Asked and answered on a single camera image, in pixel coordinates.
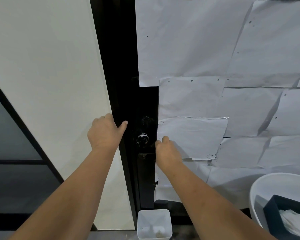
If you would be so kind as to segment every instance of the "white wall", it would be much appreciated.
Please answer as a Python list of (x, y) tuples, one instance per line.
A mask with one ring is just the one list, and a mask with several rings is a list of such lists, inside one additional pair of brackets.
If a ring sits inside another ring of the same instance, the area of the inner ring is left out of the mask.
[(0, 159), (40, 160), (41, 157), (0, 103)]
[[(89, 0), (0, 0), (0, 88), (66, 179), (111, 112)], [(118, 152), (95, 223), (134, 229)]]

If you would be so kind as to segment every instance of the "floor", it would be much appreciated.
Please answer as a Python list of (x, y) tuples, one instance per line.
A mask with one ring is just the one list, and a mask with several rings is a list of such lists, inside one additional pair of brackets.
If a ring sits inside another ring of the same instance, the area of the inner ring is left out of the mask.
[[(170, 240), (199, 240), (193, 226), (172, 226), (173, 235)], [(0, 240), (6, 240), (13, 232), (0, 232)], [(89, 234), (88, 240), (138, 240), (136, 231), (97, 231)]]

